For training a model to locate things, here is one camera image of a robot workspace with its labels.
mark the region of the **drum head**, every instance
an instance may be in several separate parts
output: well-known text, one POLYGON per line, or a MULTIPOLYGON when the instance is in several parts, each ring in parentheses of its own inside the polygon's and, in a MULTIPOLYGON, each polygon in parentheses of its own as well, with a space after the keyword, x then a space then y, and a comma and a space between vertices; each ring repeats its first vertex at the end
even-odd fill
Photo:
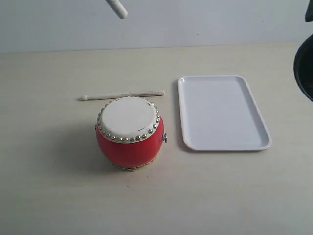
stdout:
POLYGON ((153 103, 139 97, 124 97, 104 108, 100 115, 100 125, 104 135, 112 141, 141 141, 157 129, 159 117, 153 103))

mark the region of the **tray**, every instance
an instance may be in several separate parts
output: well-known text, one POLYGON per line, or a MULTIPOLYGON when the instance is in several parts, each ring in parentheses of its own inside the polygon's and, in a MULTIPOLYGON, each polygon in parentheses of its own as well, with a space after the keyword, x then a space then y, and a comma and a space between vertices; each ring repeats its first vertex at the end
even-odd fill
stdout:
POLYGON ((182 135, 200 151, 264 150, 271 137, 246 80, 186 76, 178 80, 182 135))

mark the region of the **drum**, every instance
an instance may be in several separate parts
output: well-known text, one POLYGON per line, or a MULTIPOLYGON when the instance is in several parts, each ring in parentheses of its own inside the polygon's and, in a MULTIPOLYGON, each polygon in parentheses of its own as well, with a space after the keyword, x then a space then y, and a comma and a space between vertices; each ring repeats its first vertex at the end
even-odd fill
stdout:
POLYGON ((95 130, 101 151, 114 165, 128 170, 150 163, 167 141, 159 110, 139 97, 106 104, 98 114, 95 130))

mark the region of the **white wall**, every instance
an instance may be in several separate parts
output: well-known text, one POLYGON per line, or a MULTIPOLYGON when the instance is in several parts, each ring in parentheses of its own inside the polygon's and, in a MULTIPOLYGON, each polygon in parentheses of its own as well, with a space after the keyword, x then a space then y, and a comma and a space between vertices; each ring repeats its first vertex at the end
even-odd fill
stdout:
POLYGON ((0 0, 0 52, 298 41, 309 0, 0 0))

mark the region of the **white stick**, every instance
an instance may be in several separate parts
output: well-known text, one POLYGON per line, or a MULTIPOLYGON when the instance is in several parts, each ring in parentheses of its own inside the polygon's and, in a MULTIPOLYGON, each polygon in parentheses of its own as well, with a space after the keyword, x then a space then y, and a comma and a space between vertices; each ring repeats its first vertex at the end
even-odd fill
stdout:
POLYGON ((125 7, 119 2, 119 0, 106 0, 112 10, 119 16, 119 18, 124 19, 127 17, 128 12, 125 7))
POLYGON ((128 92, 128 93, 112 93, 105 95, 97 95, 97 96, 88 96, 83 95, 79 100, 101 100, 101 99, 117 99, 127 96, 139 96, 139 97, 148 97, 148 96, 162 96, 165 95, 165 91, 147 91, 147 92, 128 92))

